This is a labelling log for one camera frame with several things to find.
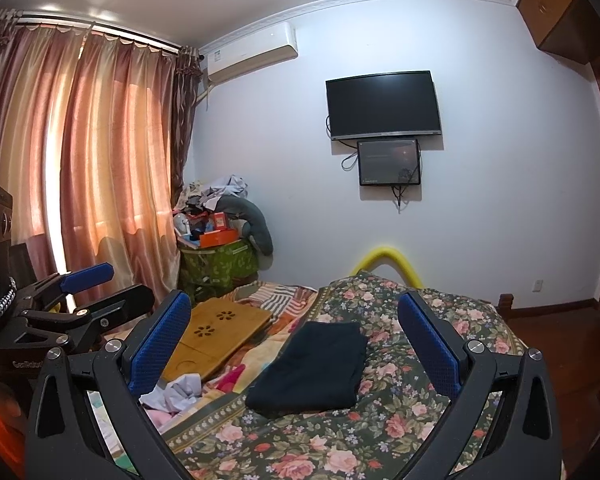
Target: curtain rod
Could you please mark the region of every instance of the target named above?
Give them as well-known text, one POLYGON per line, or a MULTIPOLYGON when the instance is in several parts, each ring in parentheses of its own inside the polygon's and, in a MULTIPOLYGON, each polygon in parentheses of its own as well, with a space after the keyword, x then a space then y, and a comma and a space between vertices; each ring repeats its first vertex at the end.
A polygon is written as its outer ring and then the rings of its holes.
POLYGON ((113 25, 112 23, 103 23, 97 20, 88 20, 85 18, 78 18, 76 16, 67 16, 62 14, 53 14, 45 12, 23 12, 19 23, 47 23, 49 25, 65 25, 68 27, 84 27, 88 28, 93 25, 93 30, 102 32, 104 34, 113 34, 125 38, 126 40, 139 41, 140 43, 146 43, 149 46, 160 48, 174 54, 180 50, 181 45, 176 43, 170 43, 169 41, 160 40, 153 36, 149 36, 143 32, 132 30, 130 28, 120 27, 113 25))

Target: wooden floor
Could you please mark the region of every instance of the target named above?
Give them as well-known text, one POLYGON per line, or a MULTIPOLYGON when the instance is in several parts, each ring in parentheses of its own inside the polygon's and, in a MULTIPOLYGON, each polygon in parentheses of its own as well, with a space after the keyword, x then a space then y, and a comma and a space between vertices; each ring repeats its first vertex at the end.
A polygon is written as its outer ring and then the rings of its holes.
POLYGON ((507 324, 546 359, 557 397, 563 460, 571 472, 600 431, 600 315, 583 308, 507 324))

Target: wooden cabinet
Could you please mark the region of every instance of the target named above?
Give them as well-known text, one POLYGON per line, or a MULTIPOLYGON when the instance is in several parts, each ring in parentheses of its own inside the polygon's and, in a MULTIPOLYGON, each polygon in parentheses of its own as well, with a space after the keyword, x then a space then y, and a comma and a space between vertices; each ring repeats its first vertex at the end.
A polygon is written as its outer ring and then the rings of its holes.
POLYGON ((588 0, 520 0, 540 50, 586 64, 600 56, 600 18, 588 0))

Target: curtain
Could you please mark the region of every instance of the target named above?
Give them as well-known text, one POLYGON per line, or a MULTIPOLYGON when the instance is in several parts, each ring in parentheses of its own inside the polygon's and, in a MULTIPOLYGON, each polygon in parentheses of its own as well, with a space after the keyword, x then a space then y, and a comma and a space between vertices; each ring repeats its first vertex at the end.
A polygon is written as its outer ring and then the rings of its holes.
POLYGON ((134 283, 161 300, 176 286, 173 69, 173 56, 120 38, 91 34, 84 44, 62 142, 62 241, 69 269, 109 262, 116 272, 78 303, 134 283))
POLYGON ((56 271, 45 213, 46 140, 61 135, 84 31, 19 27, 0 53, 0 186, 13 195, 11 242, 39 278, 56 271))
POLYGON ((200 84, 200 58, 197 49, 184 46, 176 58, 173 77, 173 116, 171 119, 171 205, 175 206, 184 186, 182 172, 189 154, 193 117, 200 84))

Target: yellow foam tube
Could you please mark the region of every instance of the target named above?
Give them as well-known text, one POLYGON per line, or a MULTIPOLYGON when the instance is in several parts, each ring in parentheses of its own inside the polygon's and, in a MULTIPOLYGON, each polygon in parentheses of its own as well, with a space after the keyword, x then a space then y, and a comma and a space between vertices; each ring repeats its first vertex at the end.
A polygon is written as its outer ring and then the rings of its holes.
POLYGON ((420 277, 417 275, 416 271, 413 270, 411 264, 402 256, 402 253, 392 247, 378 247, 371 251, 367 256, 360 260, 360 263, 356 265, 356 268, 353 269, 351 275, 357 274, 361 269, 368 270, 368 268, 373 265, 380 258, 389 258, 395 262, 395 264, 400 267, 402 271, 402 275, 407 280, 408 284, 413 286, 414 288, 424 288, 424 285, 420 281, 420 277))

